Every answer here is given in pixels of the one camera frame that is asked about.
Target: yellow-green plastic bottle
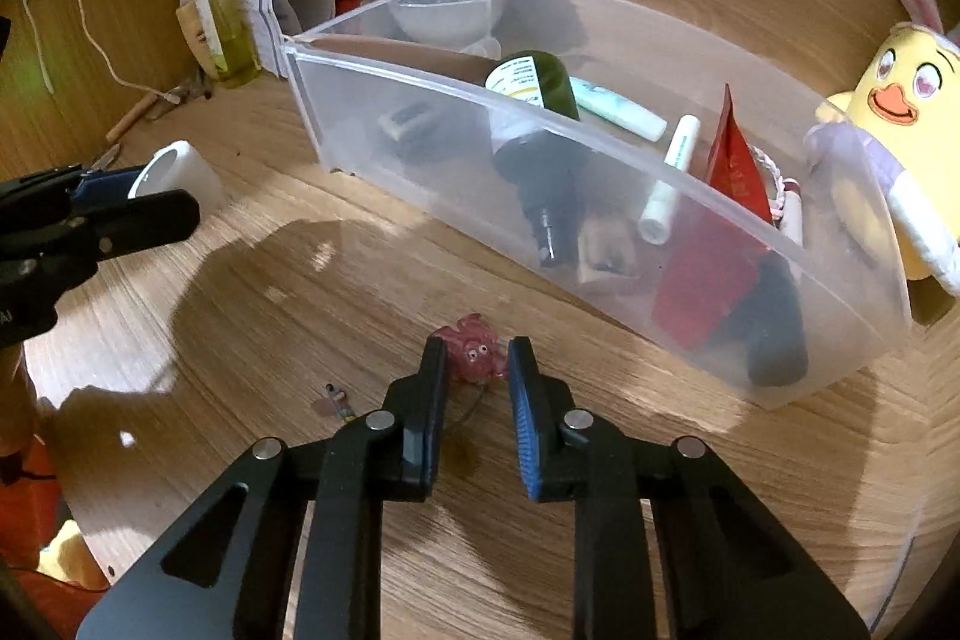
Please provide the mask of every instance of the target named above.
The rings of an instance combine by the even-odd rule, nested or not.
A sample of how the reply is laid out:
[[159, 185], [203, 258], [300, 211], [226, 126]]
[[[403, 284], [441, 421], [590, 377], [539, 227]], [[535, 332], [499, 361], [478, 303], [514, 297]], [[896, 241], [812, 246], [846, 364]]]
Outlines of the yellow-green plastic bottle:
[[260, 63], [240, 12], [240, 0], [196, 1], [218, 81], [228, 88], [250, 82], [260, 71]]

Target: pink toy figure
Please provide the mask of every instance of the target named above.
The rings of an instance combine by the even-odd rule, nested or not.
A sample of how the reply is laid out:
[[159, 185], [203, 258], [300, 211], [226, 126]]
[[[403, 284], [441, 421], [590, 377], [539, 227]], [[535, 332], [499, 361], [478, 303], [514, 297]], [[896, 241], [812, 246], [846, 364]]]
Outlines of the pink toy figure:
[[484, 384], [491, 378], [507, 377], [507, 357], [503, 355], [496, 332], [479, 313], [471, 313], [457, 321], [456, 328], [443, 326], [431, 336], [446, 343], [450, 364], [448, 380]]

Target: red packet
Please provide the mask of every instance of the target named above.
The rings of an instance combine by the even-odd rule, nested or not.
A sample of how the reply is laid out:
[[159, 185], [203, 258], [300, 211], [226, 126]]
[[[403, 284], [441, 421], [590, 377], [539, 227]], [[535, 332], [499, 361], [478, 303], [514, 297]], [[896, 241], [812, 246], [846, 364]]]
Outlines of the red packet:
[[[730, 86], [725, 90], [704, 179], [724, 196], [773, 223], [757, 164], [733, 119]], [[685, 215], [678, 215], [652, 316], [680, 348], [690, 351], [713, 335], [752, 290], [758, 261], [767, 248], [706, 207], [685, 201], [685, 208]]]
[[710, 147], [707, 176], [704, 179], [707, 180], [707, 185], [724, 196], [730, 196], [757, 218], [774, 223], [770, 215], [767, 190], [760, 171], [757, 170], [754, 155], [733, 119], [733, 99], [729, 85], [724, 87], [720, 125]]

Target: mint green tube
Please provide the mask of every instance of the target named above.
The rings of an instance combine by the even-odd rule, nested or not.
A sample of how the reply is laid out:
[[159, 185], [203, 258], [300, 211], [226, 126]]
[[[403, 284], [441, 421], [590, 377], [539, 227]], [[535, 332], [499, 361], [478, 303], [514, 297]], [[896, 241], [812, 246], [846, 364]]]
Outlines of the mint green tube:
[[577, 105], [601, 116], [605, 121], [610, 121], [650, 142], [659, 142], [659, 138], [664, 135], [666, 121], [646, 107], [585, 79], [570, 77], [570, 85], [573, 87], [573, 97], [577, 100]]

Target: white bowl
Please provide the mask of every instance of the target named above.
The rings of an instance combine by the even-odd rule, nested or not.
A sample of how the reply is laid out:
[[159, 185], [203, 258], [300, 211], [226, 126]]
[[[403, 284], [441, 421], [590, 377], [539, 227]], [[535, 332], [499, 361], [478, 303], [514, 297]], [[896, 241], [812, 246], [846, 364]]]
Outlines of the white bowl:
[[459, 50], [490, 36], [506, 5], [507, 0], [393, 1], [390, 11], [413, 41]]

